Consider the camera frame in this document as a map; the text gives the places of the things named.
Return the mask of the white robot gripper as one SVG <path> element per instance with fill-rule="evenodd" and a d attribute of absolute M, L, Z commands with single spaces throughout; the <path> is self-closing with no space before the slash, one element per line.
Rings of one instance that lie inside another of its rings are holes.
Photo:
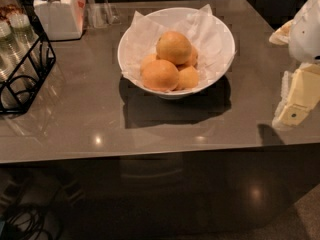
<path fill-rule="evenodd" d="M 289 130 L 300 125 L 320 102 L 320 0 L 307 0 L 293 21 L 271 34 L 269 42 L 288 44 L 290 55 L 305 62 L 282 77 L 281 101 L 272 127 Z"/>

